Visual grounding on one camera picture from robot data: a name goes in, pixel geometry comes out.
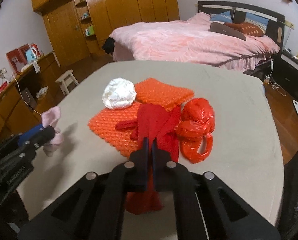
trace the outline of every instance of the orange mesh pad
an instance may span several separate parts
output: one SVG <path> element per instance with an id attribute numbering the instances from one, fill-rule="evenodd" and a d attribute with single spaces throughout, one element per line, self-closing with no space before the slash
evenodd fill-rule
<path id="1" fill-rule="evenodd" d="M 121 152 L 121 155 L 129 157 L 130 153 L 138 149 L 138 142 L 130 139 L 133 129 L 117 131 L 115 126 L 120 121 L 137 119 L 140 105 L 135 102 L 125 109 L 110 110 L 105 108 L 90 119 L 88 126 L 96 135 Z"/>
<path id="2" fill-rule="evenodd" d="M 136 100 L 139 102 L 160 105 L 167 111 L 194 96 L 194 92 L 190 89 L 167 85 L 154 78 L 135 84 L 135 90 Z"/>

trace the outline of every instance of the white stool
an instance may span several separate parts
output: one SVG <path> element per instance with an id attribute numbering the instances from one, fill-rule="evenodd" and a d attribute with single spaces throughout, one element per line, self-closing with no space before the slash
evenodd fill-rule
<path id="1" fill-rule="evenodd" d="M 63 73 L 57 80 L 56 83 L 60 83 L 61 91 L 64 95 L 69 94 L 68 86 L 74 82 L 77 86 L 79 85 L 78 81 L 72 74 L 73 70 L 67 70 L 65 73 Z"/>

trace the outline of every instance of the red plastic bag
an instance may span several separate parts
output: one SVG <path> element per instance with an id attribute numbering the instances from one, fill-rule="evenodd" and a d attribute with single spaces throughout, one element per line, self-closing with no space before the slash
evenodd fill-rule
<path id="1" fill-rule="evenodd" d="M 194 98 L 184 107 L 181 122 L 176 131 L 180 141 L 180 151 L 192 163 L 205 160 L 211 152 L 215 129 L 215 112 L 208 100 Z M 199 146 L 206 139 L 206 149 L 200 154 Z"/>

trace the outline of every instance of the electrical outlet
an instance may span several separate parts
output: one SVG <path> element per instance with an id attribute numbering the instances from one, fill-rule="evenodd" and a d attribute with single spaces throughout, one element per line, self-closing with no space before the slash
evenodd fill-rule
<path id="1" fill-rule="evenodd" d="M 6 68 L 0 69 L 0 78 L 3 79 L 3 76 L 2 75 L 5 75 L 6 73 L 7 73 Z"/>
<path id="2" fill-rule="evenodd" d="M 285 20 L 285 25 L 291 29 L 295 29 L 295 25 L 292 22 Z"/>

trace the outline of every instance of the plastic bag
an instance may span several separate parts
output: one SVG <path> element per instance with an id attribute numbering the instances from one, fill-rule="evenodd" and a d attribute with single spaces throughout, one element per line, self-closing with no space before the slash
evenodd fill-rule
<path id="1" fill-rule="evenodd" d="M 129 107 L 135 99 L 136 91 L 134 84 L 124 78 L 111 80 L 102 95 L 102 101 L 109 109 Z"/>
<path id="2" fill-rule="evenodd" d="M 215 112 L 208 100 L 194 98 L 184 107 L 181 122 L 176 131 L 180 141 L 180 151 L 192 163 L 205 160 L 211 152 L 215 129 Z M 206 149 L 200 154 L 199 146 L 206 139 Z"/>

